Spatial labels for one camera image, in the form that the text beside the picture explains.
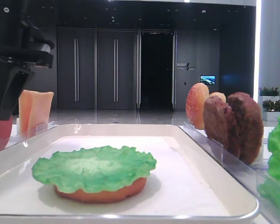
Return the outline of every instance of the screen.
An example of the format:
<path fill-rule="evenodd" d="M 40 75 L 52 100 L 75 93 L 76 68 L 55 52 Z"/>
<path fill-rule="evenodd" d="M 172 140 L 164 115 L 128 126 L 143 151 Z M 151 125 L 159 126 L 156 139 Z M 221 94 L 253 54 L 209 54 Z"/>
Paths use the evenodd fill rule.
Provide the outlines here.
<path fill-rule="evenodd" d="M 200 82 L 206 85 L 214 85 L 216 83 L 216 76 L 200 76 Z"/>

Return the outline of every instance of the gray door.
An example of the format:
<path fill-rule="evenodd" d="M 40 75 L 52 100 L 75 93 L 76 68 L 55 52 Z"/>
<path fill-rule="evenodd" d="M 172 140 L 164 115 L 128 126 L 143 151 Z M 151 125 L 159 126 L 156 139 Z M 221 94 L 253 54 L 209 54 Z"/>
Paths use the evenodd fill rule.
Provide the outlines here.
<path fill-rule="evenodd" d="M 133 48 L 133 32 L 98 31 L 99 109 L 133 109 Z"/>
<path fill-rule="evenodd" d="M 117 109 L 132 110 L 134 81 L 134 32 L 117 32 L 118 96 Z"/>
<path fill-rule="evenodd" d="M 98 108 L 116 109 L 116 33 L 98 31 Z"/>
<path fill-rule="evenodd" d="M 58 108 L 94 109 L 94 31 L 58 30 Z"/>

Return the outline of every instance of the wall sign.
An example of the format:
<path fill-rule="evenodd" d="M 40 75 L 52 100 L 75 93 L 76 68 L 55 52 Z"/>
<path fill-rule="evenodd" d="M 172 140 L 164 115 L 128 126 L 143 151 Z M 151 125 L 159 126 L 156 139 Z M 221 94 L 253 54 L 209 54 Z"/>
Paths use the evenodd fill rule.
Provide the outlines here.
<path fill-rule="evenodd" d="M 177 69 L 186 69 L 187 71 L 194 71 L 195 67 L 190 67 L 190 63 L 177 63 Z"/>

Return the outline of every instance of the orange cheese slice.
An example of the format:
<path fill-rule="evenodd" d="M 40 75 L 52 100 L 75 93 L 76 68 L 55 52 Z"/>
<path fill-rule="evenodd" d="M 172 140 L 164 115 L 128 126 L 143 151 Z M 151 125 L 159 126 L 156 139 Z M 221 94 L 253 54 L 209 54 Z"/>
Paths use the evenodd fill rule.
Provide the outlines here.
<path fill-rule="evenodd" d="M 53 92 L 24 90 L 19 98 L 20 133 L 49 121 Z"/>

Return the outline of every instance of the green lettuce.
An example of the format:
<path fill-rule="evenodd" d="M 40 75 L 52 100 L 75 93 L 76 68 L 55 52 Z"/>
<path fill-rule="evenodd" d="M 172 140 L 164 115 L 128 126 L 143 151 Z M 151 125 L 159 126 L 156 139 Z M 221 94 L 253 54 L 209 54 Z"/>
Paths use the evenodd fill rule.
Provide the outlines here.
<path fill-rule="evenodd" d="M 280 116 L 278 117 L 278 121 L 278 125 L 269 133 L 267 146 L 269 152 L 272 153 L 268 162 L 268 174 L 280 181 Z M 266 180 L 259 186 L 259 193 L 280 209 L 280 186 L 279 189 L 276 189 L 275 183 Z"/>
<path fill-rule="evenodd" d="M 64 193 L 78 189 L 86 193 L 116 191 L 148 177 L 156 162 L 151 153 L 137 152 L 135 147 L 81 148 L 55 152 L 50 159 L 39 158 L 32 167 L 32 176 L 43 184 L 56 185 Z"/>

